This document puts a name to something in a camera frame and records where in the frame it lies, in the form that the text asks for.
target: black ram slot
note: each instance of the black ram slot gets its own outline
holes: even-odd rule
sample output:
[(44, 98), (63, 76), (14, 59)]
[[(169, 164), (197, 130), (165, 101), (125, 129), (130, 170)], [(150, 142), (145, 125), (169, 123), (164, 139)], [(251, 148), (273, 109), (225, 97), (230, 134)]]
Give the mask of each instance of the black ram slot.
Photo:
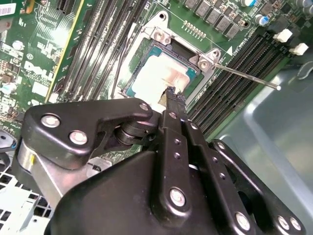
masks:
[[(243, 49), (237, 54), (235, 58), (232, 59), (230, 63), (228, 63), (228, 67), (236, 69), (237, 66), (243, 61), (247, 55), (250, 53), (249, 50), (245, 48), (253, 48), (255, 45), (259, 43), (261, 39), (254, 35), (244, 46)], [(193, 107), (193, 109), (189, 112), (190, 117), (196, 117), (202, 110), (202, 107), (206, 106), (206, 103), (210, 100), (212, 96), (220, 89), (220, 87), (227, 81), (227, 76), (231, 76), (231, 73), (226, 71), (221, 71), (218, 79), (211, 85), (210, 89), (208, 89), (205, 94), (202, 95), (197, 104)]]
[[(262, 40), (263, 39), (261, 39), (261, 38), (256, 40), (250, 47), (251, 48), (260, 47), (260, 44), (261, 44)], [(246, 51), (243, 54), (244, 57), (240, 58), (237, 61), (237, 63), (234, 66), (234, 69), (239, 70), (241, 72), (247, 72), (246, 69), (248, 68), (248, 66), (251, 63), (251, 61), (255, 61), (255, 58), (257, 58), (257, 52), (258, 51), (255, 51), (255, 50)], [(212, 97), (210, 97), (209, 100), (206, 101), (205, 106), (209, 107), (209, 103), (212, 100), (220, 100), (223, 95), (226, 95), (232, 89), (232, 87), (235, 86), (236, 83), (238, 83), (240, 81), (240, 79), (242, 79), (242, 78), (239, 77), (239, 76), (234, 75), (233, 73), (226, 72), (225, 76), (223, 78), (223, 80), (224, 80), (223, 84), (218, 86), (218, 88), (216, 89), (215, 94)], [(198, 115), (195, 116), (194, 121), (196, 123), (198, 123), (198, 124), (201, 124), (202, 121), (204, 121), (204, 119), (205, 119), (205, 117), (207, 115), (208, 114), (206, 114), (206, 113), (199, 112)]]
[[(266, 73), (270, 73), (283, 59), (283, 56), (279, 56), (275, 59), (275, 61), (270, 66), (270, 69), (266, 71)], [(219, 127), (219, 125), (233, 112), (237, 109), (238, 106), (244, 100), (246, 97), (257, 87), (257, 83), (249, 81), (249, 84), (247, 87), (242, 91), (241, 95), (237, 98), (236, 102), (234, 102), (232, 105), (230, 105), (227, 109), (225, 109), (221, 114), (213, 121), (209, 126), (207, 126), (203, 131), (208, 136), (210, 133), (212, 133), (216, 128)]]
[[(250, 54), (249, 58), (246, 60), (245, 66), (243, 66), (241, 68), (241, 71), (256, 76), (255, 70), (259, 70), (261, 68), (259, 66), (257, 66), (257, 67), (253, 66), (254, 69), (252, 71), (250, 71), (251, 66), (254, 64), (255, 60), (258, 60), (258, 58), (261, 56), (261, 54), (263, 55), (263, 59), (267, 60), (266, 57), (268, 56), (268, 53), (267, 53), (268, 49), (269, 49), (269, 45), (265, 44), (261, 50), (254, 51), (254, 53)], [(219, 98), (217, 98), (211, 102), (212, 105), (209, 107), (209, 110), (210, 110), (209, 113), (205, 114), (205, 117), (203, 117), (203, 119), (201, 119), (201, 121), (198, 124), (202, 125), (202, 123), (204, 123), (207, 119), (209, 119), (209, 118), (211, 119), (211, 116), (209, 117), (209, 115), (211, 112), (214, 111), (216, 106), (220, 102), (222, 102), (223, 100), (229, 99), (229, 97), (233, 93), (236, 93), (236, 92), (238, 92), (238, 90), (242, 89), (241, 86), (245, 86), (247, 81), (248, 80), (245, 78), (242, 78), (240, 76), (232, 74), (231, 78), (229, 79), (229, 82), (227, 82), (226, 92), (224, 92), (224, 91), (219, 92), (219, 94), (220, 94), (218, 96)]]
[[(250, 74), (253, 74), (255, 76), (259, 76), (260, 71), (264, 66), (267, 65), (267, 62), (269, 62), (269, 58), (273, 58), (276, 53), (274, 50), (270, 50), (267, 53), (263, 55), (263, 58), (259, 61), (259, 66), (253, 66), (252, 70), (249, 72)], [(224, 99), (219, 101), (217, 111), (214, 112), (212, 115), (210, 115), (210, 118), (206, 122), (203, 122), (201, 124), (201, 127), (206, 130), (208, 126), (220, 116), (220, 114), (223, 112), (224, 109), (226, 109), (228, 106), (233, 105), (234, 101), (236, 102), (238, 100), (238, 96), (242, 93), (242, 91), (246, 90), (246, 88), (251, 85), (251, 81), (247, 80), (245, 78), (242, 78), (240, 83), (238, 83), (235, 88), (227, 94)]]
[[(267, 32), (256, 32), (231, 62), (230, 68), (264, 79), (288, 54)], [(208, 136), (257, 86), (250, 80), (221, 71), (188, 116)]]

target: screw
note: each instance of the screw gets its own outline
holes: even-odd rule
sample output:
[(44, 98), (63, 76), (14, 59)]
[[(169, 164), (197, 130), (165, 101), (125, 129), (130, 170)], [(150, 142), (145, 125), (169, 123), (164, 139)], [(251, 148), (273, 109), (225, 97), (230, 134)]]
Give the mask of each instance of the screw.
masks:
[(300, 226), (300, 224), (298, 223), (298, 221), (296, 221), (294, 218), (290, 218), (290, 222), (291, 222), (291, 224), (294, 226), (294, 228), (295, 229), (297, 229), (297, 230), (301, 230), (301, 226)]
[(174, 119), (177, 118), (176, 114), (174, 114), (173, 112), (169, 113), (169, 116), (171, 116), (171, 117), (174, 118)]
[(190, 125), (191, 125), (192, 129), (195, 129), (195, 130), (198, 129), (198, 127), (194, 123), (190, 123)]
[(174, 153), (174, 157), (175, 157), (176, 159), (180, 159), (180, 154), (179, 154), (179, 153)]
[(186, 199), (185, 199), (184, 194), (180, 190), (176, 188), (172, 188), (170, 191), (170, 197), (171, 197), (172, 202), (176, 206), (182, 207), (183, 205), (185, 205)]
[(60, 125), (60, 120), (52, 115), (46, 115), (41, 118), (41, 123), (50, 128), (54, 128)]
[(200, 68), (201, 69), (206, 69), (207, 66), (208, 66), (208, 62), (207, 61), (201, 61), (200, 62)]
[(242, 227), (244, 230), (248, 231), (250, 229), (249, 221), (242, 213), (236, 213), (236, 220), (240, 227)]
[(177, 145), (180, 145), (180, 144), (181, 144), (181, 141), (180, 141), (179, 139), (175, 139), (175, 140), (174, 140), (174, 143), (177, 144)]
[(69, 139), (78, 145), (83, 145), (87, 143), (87, 135), (82, 131), (73, 131), (69, 135)]
[(217, 145), (218, 145), (221, 149), (225, 149), (225, 146), (224, 146), (222, 143), (218, 142)]
[(161, 42), (164, 39), (164, 33), (160, 32), (160, 31), (157, 31), (154, 34), (154, 38), (155, 38), (156, 41)]
[(147, 105), (144, 104), (144, 103), (140, 104), (139, 106), (140, 106), (144, 111), (148, 111), (148, 110), (149, 110), (148, 107), (147, 107)]
[(287, 221), (281, 216), (279, 216), (277, 218), (278, 218), (280, 225), (283, 227), (283, 229), (289, 230), (289, 224), (287, 223)]

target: ram slot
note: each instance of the ram slot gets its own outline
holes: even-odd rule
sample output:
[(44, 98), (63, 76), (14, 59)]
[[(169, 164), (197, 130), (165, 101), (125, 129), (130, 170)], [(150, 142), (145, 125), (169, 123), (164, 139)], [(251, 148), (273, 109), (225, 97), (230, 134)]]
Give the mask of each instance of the ram slot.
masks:
[[(276, 66), (279, 65), (279, 63), (284, 59), (284, 56), (282, 55), (278, 55), (274, 61), (272, 62), (272, 64), (267, 67), (267, 69), (264, 71), (264, 73), (262, 74), (262, 76), (266, 76), (266, 74), (269, 74)], [(251, 82), (249, 81), (249, 84), (247, 85), (247, 87), (241, 91), (241, 94), (239, 94), (239, 96), (237, 97), (237, 99), (228, 106), (228, 108), (226, 108), (225, 110), (223, 110), (223, 112), (220, 113), (219, 117), (216, 117), (211, 123), (210, 125), (208, 125), (207, 127), (203, 127), (203, 132), (205, 134), (205, 136), (209, 136), (216, 128), (219, 127), (219, 125), (232, 113), (236, 110), (236, 108), (242, 103), (244, 102), (244, 100), (247, 98), (247, 96), (257, 87), (257, 83)]]
[(135, 5), (133, 6), (133, 11), (131, 12), (131, 15), (128, 18), (128, 24), (125, 26), (123, 31), (122, 36), (120, 36), (118, 38), (118, 43), (116, 43), (116, 46), (113, 49), (113, 53), (110, 55), (109, 59), (108, 59), (108, 63), (109, 67), (106, 68), (105, 71), (103, 71), (102, 73), (98, 73), (97, 77), (100, 77), (100, 79), (98, 81), (96, 81), (96, 84), (94, 86), (94, 89), (92, 89), (92, 92), (88, 94), (88, 96), (86, 96), (86, 99), (98, 99), (99, 95), (112, 71), (113, 65), (114, 63), (117, 61), (118, 58), (118, 54), (121, 53), (121, 51), (124, 49), (124, 45), (123, 43), (126, 40), (128, 31), (131, 27), (132, 22), (136, 22), (140, 16), (140, 13), (142, 12), (142, 10), (144, 9), (144, 6), (146, 5), (147, 0), (141, 0), (141, 1), (137, 1), (135, 3)]
[[(257, 60), (255, 62), (251, 62), (247, 67), (252, 68), (251, 71), (249, 71), (250, 74), (257, 75), (258, 71), (261, 71), (264, 66), (270, 62), (274, 56), (276, 55), (275, 49), (271, 49), (267, 51), (267, 53), (263, 54), (263, 58), (260, 60)], [(243, 91), (250, 85), (252, 85), (253, 82), (247, 80), (247, 79), (241, 79), (240, 83), (235, 86), (235, 88), (227, 93), (227, 95), (218, 101), (218, 104), (216, 104), (215, 108), (216, 111), (212, 112), (212, 115), (210, 115), (209, 118), (206, 118), (206, 120), (201, 122), (200, 127), (203, 128), (203, 130), (207, 130), (208, 127), (216, 121), (216, 119), (221, 115), (222, 112), (228, 107), (232, 106), (233, 103), (235, 103), (238, 100), (238, 96), (243, 93)]]
[[(249, 48), (249, 50), (243, 49), (244, 52), (240, 55), (238, 59), (236, 59), (236, 62), (230, 65), (230, 67), (245, 72), (244, 71), (245, 68), (243, 67), (243, 65), (246, 64), (246, 60), (249, 58), (251, 54), (254, 55), (255, 52), (254, 49), (259, 47), (262, 44), (262, 42), (263, 42), (262, 37), (257, 37), (255, 40), (253, 40), (252, 44), (249, 44), (246, 47)], [(214, 98), (218, 99), (218, 96), (216, 96), (217, 93), (226, 94), (229, 90), (228, 80), (233, 77), (234, 74), (222, 71), (216, 79), (217, 85), (213, 87), (212, 91), (209, 94), (207, 94), (206, 96), (202, 96), (200, 101), (201, 102), (200, 107), (207, 107), (212, 99)], [(191, 118), (194, 122), (198, 123), (200, 120), (203, 120), (205, 118), (204, 115), (205, 113), (203, 113), (201, 110), (197, 110), (197, 112), (195, 112), (194, 115), (190, 115), (189, 118)]]
[[(233, 69), (237, 69), (240, 65), (240, 62), (243, 61), (251, 50), (247, 48), (256, 47), (261, 41), (261, 38), (258, 35), (253, 35), (250, 40), (245, 44), (245, 46), (240, 50), (239, 54), (237, 54), (227, 66)], [(202, 108), (206, 106), (206, 104), (210, 101), (215, 93), (221, 88), (221, 86), (228, 80), (231, 76), (231, 73), (226, 71), (221, 71), (218, 75), (217, 79), (213, 82), (213, 84), (209, 87), (209, 89), (201, 96), (199, 101), (195, 104), (192, 110), (188, 113), (189, 118), (195, 118), (201, 112)]]
[[(260, 45), (260, 50), (258, 51), (253, 51), (250, 55), (249, 58), (246, 59), (245, 63), (242, 64), (243, 66), (240, 67), (240, 71), (245, 72), (245, 73), (249, 73), (251, 75), (253, 74), (253, 71), (256, 69), (260, 69), (258, 68), (258, 66), (255, 66), (255, 69), (253, 71), (249, 71), (251, 68), (251, 65), (255, 64), (259, 64), (259, 58), (261, 55), (263, 55), (264, 53), (267, 56), (267, 51), (269, 49), (269, 45), (264, 44), (264, 45)], [(223, 101), (223, 99), (226, 97), (229, 97), (229, 93), (232, 91), (232, 89), (234, 88), (233, 92), (237, 92), (238, 89), (240, 89), (241, 87), (241, 83), (245, 84), (247, 82), (247, 80), (245, 78), (242, 78), (240, 76), (234, 75), (232, 74), (230, 76), (230, 81), (228, 83), (225, 83), (225, 88), (223, 91), (219, 92), (219, 95), (215, 96), (215, 99), (212, 99), (210, 101), (211, 105), (207, 106), (207, 109), (209, 110), (209, 112), (207, 113), (202, 113), (202, 115), (199, 115), (199, 119), (196, 121), (198, 125), (201, 125), (203, 122), (205, 122), (208, 118), (209, 115), (211, 114), (211, 112), (214, 111), (214, 109), (216, 108), (216, 106)]]
[(66, 87), (66, 92), (67, 91), (72, 92), (73, 86), (78, 83), (78, 80), (80, 78), (79, 77), (80, 67), (86, 60), (86, 53), (89, 50), (91, 43), (93, 42), (99, 24), (102, 22), (100, 19), (103, 19), (103, 17), (107, 15), (109, 2), (110, 1), (108, 0), (99, 0), (96, 6), (94, 6), (93, 14), (85, 29), (85, 34), (79, 43), (78, 49), (74, 55), (73, 61), (65, 77), (64, 84)]

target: chip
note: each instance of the chip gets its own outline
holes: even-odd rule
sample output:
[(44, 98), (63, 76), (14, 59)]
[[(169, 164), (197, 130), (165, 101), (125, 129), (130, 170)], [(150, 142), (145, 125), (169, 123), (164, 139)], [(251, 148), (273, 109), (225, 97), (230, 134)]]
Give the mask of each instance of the chip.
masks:
[(303, 17), (299, 18), (296, 25), (299, 26), (300, 28), (307, 22), (306, 19), (304, 19)]
[(237, 15), (237, 16), (234, 18), (233, 22), (238, 24), (238, 22), (239, 22), (242, 18), (243, 18), (243, 17), (242, 17), (241, 15)]
[(184, 5), (188, 7), (189, 9), (192, 9), (197, 4), (198, 0), (186, 0)]
[(216, 9), (213, 9), (205, 21), (207, 21), (210, 24), (214, 24), (219, 18), (219, 16), (220, 12), (218, 12)]
[(223, 1), (222, 0), (217, 0), (216, 3), (214, 4), (214, 6), (216, 8), (220, 8), (220, 6), (223, 4)]
[(15, 73), (19, 73), (19, 71), (20, 71), (20, 67), (19, 67), (19, 66), (14, 65), (14, 66), (13, 66), (12, 71), (13, 71), (13, 72), (15, 72)]
[(224, 14), (225, 14), (226, 16), (229, 16), (229, 14), (230, 14), (233, 10), (234, 10), (234, 9), (229, 6), (229, 7), (224, 11)]
[(270, 3), (266, 3), (263, 8), (261, 9), (261, 12), (264, 14), (264, 15), (268, 15), (271, 11), (272, 11), (272, 4)]
[(230, 20), (224, 16), (222, 16), (218, 22), (218, 24), (215, 26), (216, 29), (220, 32), (224, 32), (227, 26), (230, 24)]
[(12, 71), (12, 69), (13, 69), (13, 64), (8, 64), (8, 65), (7, 65), (7, 69)]
[(226, 37), (228, 37), (230, 39), (233, 39), (238, 32), (239, 32), (239, 27), (236, 26), (235, 24), (232, 24), (231, 27), (229, 28), (229, 30), (226, 33)]
[(290, 12), (291, 6), (288, 3), (286, 3), (285, 5), (283, 5), (283, 7), (280, 10), (284, 14), (287, 14), (288, 12)]
[(206, 0), (204, 0), (200, 4), (198, 9), (196, 10), (196, 14), (203, 18), (206, 15), (206, 13), (208, 12), (209, 9), (210, 9), (210, 4)]

